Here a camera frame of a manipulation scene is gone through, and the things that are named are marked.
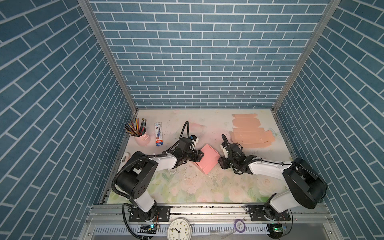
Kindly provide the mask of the pink cardboard box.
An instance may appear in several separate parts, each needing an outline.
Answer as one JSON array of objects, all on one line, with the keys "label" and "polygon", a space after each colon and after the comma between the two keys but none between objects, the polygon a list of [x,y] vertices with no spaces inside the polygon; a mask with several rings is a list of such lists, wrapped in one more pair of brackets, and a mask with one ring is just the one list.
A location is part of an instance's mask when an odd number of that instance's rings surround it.
[{"label": "pink cardboard box", "polygon": [[201,151],[204,153],[202,159],[193,164],[204,174],[208,174],[217,164],[220,154],[210,145],[206,144]]}]

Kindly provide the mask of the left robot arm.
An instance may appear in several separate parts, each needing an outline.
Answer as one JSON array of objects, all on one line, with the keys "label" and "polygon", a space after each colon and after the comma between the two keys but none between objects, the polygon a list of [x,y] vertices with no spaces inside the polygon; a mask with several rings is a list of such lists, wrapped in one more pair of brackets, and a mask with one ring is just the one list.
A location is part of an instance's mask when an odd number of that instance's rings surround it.
[{"label": "left robot arm", "polygon": [[112,180],[113,192],[131,202],[134,213],[143,221],[152,221],[157,216],[157,202],[147,188],[155,174],[162,170],[175,169],[188,161],[198,163],[204,156],[196,150],[197,136],[183,137],[160,155],[145,155],[137,151],[118,171]]}]

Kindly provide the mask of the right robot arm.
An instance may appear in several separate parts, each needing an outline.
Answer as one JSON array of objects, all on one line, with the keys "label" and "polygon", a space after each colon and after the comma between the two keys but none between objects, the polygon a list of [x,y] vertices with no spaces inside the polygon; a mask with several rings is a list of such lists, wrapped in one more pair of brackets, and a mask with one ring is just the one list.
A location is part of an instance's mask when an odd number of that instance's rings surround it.
[{"label": "right robot arm", "polygon": [[314,209],[323,199],[328,185],[322,177],[303,159],[292,162],[274,162],[246,156],[239,144],[221,144],[224,156],[218,163],[222,169],[231,168],[235,174],[264,175],[285,181],[288,189],[282,193],[274,193],[264,203],[262,213],[269,221],[274,221],[286,210],[302,206]]}]

